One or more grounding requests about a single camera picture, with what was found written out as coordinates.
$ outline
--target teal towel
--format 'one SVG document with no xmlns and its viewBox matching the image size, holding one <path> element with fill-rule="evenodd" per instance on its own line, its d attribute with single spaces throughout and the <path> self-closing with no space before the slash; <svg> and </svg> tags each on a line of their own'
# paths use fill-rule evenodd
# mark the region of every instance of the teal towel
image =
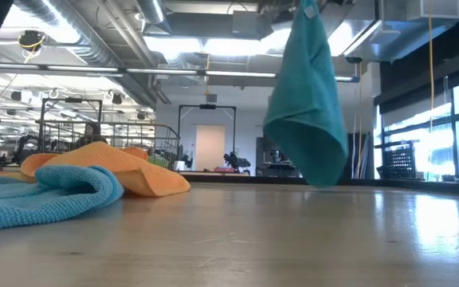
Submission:
<svg viewBox="0 0 459 287">
<path fill-rule="evenodd" d="M 337 183 L 348 157 L 347 135 L 331 50 L 312 0 L 302 0 L 293 20 L 264 133 L 309 184 Z"/>
<path fill-rule="evenodd" d="M 39 168 L 37 183 L 0 177 L 0 229 L 58 222 L 107 206 L 124 193 L 103 167 Z"/>
</svg>

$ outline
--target ductwork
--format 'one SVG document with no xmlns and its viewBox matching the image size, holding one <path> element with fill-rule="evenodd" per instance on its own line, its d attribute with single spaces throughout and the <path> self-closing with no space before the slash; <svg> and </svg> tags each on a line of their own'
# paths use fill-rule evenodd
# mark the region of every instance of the ductwork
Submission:
<svg viewBox="0 0 459 287">
<path fill-rule="evenodd" d="M 135 0 L 139 12 L 148 24 L 153 24 L 164 32 L 170 33 L 171 28 L 166 20 L 166 7 L 162 0 Z"/>
<path fill-rule="evenodd" d="M 77 13 L 76 9 L 65 0 L 15 0 L 14 5 L 20 10 L 41 19 L 58 33 L 76 37 L 80 48 L 69 48 L 80 59 L 91 66 L 122 67 L 124 63 L 109 49 L 93 28 Z M 123 75 L 111 78 L 121 85 L 125 92 L 138 104 L 155 107 L 157 100 L 146 87 L 138 83 L 132 76 Z"/>
</svg>

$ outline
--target hanging towel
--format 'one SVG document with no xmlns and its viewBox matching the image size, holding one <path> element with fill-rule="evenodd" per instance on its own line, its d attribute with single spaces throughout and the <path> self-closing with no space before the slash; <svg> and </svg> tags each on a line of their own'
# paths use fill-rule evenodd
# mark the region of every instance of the hanging towel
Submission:
<svg viewBox="0 0 459 287">
<path fill-rule="evenodd" d="M 119 199 L 124 189 L 103 167 L 47 166 L 37 183 L 0 176 L 0 229 L 59 222 Z"/>
<path fill-rule="evenodd" d="M 314 186 L 336 184 L 348 155 L 331 50 L 316 3 L 302 0 L 265 117 L 274 140 Z"/>
<path fill-rule="evenodd" d="M 61 155 L 30 155 L 22 163 L 19 173 L 0 172 L 0 176 L 33 182 L 35 171 L 39 167 L 49 165 L 101 166 L 114 173 L 127 190 L 138 195 L 159 197 L 189 191 L 190 184 L 183 176 L 149 163 L 147 157 L 147 153 L 137 147 L 120 150 L 106 143 L 95 142 Z"/>
</svg>

